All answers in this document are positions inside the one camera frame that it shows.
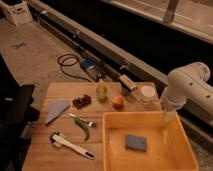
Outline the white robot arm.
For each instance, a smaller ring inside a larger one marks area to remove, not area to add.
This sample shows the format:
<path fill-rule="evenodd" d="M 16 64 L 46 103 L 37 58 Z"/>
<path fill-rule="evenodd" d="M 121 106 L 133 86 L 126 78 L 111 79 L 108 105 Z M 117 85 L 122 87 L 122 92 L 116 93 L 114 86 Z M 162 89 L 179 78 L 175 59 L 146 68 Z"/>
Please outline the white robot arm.
<path fill-rule="evenodd" d="M 213 116 L 213 87 L 207 83 L 210 76 L 210 69 L 203 62 L 171 70 L 160 97 L 163 109 L 166 112 L 181 109 L 190 99 Z"/>

